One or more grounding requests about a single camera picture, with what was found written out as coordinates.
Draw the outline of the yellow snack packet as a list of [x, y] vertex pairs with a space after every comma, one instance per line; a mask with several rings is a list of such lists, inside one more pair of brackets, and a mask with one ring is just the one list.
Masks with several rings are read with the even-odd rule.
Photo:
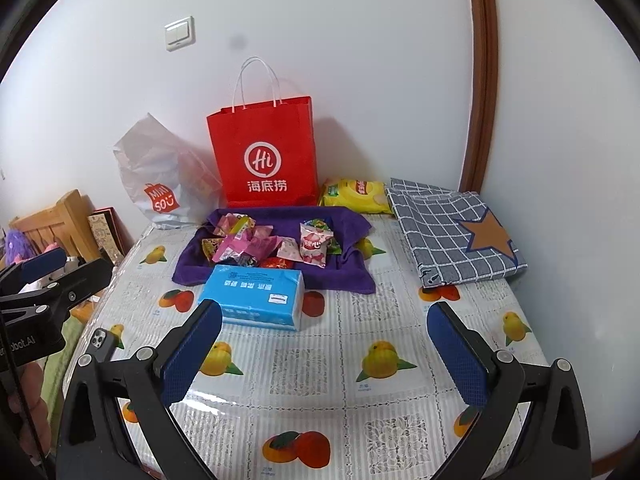
[[215, 255], [224, 241], [222, 237], [205, 237], [201, 239], [201, 248], [206, 260], [210, 263], [215, 261]]

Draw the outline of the red round candy packet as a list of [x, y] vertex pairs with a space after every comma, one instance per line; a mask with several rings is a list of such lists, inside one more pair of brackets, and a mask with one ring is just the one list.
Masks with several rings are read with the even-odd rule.
[[268, 257], [262, 260], [258, 266], [263, 269], [285, 269], [290, 270], [294, 262], [280, 257]]

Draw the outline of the large pink snack bag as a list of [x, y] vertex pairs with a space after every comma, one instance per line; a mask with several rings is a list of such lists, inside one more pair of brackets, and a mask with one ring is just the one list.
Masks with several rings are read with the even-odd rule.
[[213, 262], [233, 261], [238, 266], [257, 266], [282, 242], [272, 230], [272, 226], [247, 226], [242, 231], [230, 233], [214, 253]]

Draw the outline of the pink candy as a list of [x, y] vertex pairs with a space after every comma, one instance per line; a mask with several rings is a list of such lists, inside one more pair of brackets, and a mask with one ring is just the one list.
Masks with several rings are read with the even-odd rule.
[[277, 257], [293, 262], [303, 262], [302, 255], [299, 251], [299, 246], [293, 237], [281, 237], [281, 243], [278, 247]]

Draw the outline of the strawberry print snack packet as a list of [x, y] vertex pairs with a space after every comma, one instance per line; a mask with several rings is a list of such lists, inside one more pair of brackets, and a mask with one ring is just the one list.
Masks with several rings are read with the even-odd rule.
[[303, 263], [324, 269], [328, 247], [333, 237], [333, 232], [323, 222], [302, 223], [300, 225], [299, 251]]

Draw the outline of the pink striped candy packet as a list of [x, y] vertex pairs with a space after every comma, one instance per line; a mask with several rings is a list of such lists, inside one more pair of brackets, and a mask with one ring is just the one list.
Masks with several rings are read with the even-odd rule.
[[255, 220], [247, 214], [232, 214], [232, 212], [229, 212], [218, 220], [214, 234], [216, 236], [235, 235], [246, 230], [252, 230], [254, 226]]

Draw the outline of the purple plush toy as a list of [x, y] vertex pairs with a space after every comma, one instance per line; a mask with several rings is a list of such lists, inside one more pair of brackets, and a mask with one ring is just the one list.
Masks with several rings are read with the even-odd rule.
[[32, 247], [32, 243], [20, 230], [10, 229], [6, 232], [6, 265], [21, 263], [34, 258], [37, 253]]

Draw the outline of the wooden chair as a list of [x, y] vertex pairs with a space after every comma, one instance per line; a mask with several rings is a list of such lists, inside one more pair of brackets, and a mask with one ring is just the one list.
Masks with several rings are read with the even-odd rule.
[[92, 261], [100, 248], [90, 229], [90, 209], [85, 196], [73, 190], [48, 208], [9, 222], [9, 228], [22, 232], [37, 254], [51, 244], [62, 247], [70, 257]]

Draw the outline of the grey smartphone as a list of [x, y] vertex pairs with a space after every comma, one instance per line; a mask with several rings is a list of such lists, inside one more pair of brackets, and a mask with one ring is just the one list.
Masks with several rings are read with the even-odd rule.
[[110, 362], [118, 348], [119, 338], [110, 330], [97, 328], [89, 339], [86, 352], [98, 363]]

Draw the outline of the dark framed picture board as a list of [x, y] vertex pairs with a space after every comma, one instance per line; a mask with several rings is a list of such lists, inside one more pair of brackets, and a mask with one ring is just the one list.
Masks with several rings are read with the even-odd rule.
[[113, 207], [99, 208], [88, 215], [96, 244], [104, 250], [114, 266], [119, 266], [130, 251], [132, 241]]

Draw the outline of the blue tissue pack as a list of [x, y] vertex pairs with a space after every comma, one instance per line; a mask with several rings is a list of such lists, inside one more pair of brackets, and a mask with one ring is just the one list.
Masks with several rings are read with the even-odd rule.
[[299, 330], [305, 284], [299, 270], [218, 264], [198, 300], [213, 300], [225, 323]]

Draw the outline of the grey checked star cushion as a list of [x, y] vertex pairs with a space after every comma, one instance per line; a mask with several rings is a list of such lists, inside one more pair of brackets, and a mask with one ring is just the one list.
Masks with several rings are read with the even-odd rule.
[[527, 269], [480, 194], [392, 179], [386, 195], [423, 287], [498, 280]]

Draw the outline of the purple towel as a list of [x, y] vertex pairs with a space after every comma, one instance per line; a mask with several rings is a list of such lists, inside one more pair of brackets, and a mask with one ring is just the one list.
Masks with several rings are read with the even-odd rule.
[[216, 209], [195, 231], [186, 244], [175, 266], [171, 281], [178, 285], [204, 284], [213, 267], [202, 251], [201, 240], [214, 234], [218, 221], [230, 212], [246, 214], [261, 226], [273, 227], [277, 236], [299, 238], [299, 225], [306, 220], [319, 219], [328, 224], [342, 252], [329, 255], [326, 266], [319, 268], [306, 263], [296, 263], [294, 268], [303, 274], [305, 286], [317, 290], [344, 290], [356, 294], [373, 294], [375, 282], [364, 264], [363, 255], [356, 243], [369, 235], [371, 225], [361, 214], [345, 207], [292, 206]]

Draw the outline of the white Miniso plastic bag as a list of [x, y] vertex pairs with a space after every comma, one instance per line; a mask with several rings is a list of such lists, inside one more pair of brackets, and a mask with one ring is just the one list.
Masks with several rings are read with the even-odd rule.
[[161, 229], [202, 223], [221, 200], [221, 184], [183, 140], [150, 114], [114, 145], [122, 186]]

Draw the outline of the yellow potato chips bag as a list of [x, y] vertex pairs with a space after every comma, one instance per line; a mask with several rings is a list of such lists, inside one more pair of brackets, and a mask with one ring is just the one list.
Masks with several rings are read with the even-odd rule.
[[358, 214], [392, 214], [385, 184], [380, 181], [328, 179], [323, 183], [319, 205], [345, 207]]

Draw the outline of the red paper shopping bag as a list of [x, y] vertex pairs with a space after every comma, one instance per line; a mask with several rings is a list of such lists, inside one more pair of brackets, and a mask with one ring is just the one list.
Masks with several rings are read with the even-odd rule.
[[280, 81], [259, 56], [268, 101], [233, 101], [206, 118], [224, 198], [230, 207], [314, 206], [319, 182], [310, 96], [282, 98]]

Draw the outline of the white wall switch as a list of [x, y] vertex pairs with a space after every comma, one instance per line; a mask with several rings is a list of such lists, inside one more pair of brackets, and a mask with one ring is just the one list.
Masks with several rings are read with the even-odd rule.
[[190, 46], [195, 41], [194, 18], [187, 16], [164, 27], [165, 48], [168, 52]]

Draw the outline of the brown wooden door frame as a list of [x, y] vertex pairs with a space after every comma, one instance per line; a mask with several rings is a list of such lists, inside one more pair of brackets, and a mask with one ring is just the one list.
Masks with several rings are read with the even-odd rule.
[[483, 187], [494, 133], [499, 79], [496, 0], [470, 0], [473, 40], [472, 102], [460, 191]]

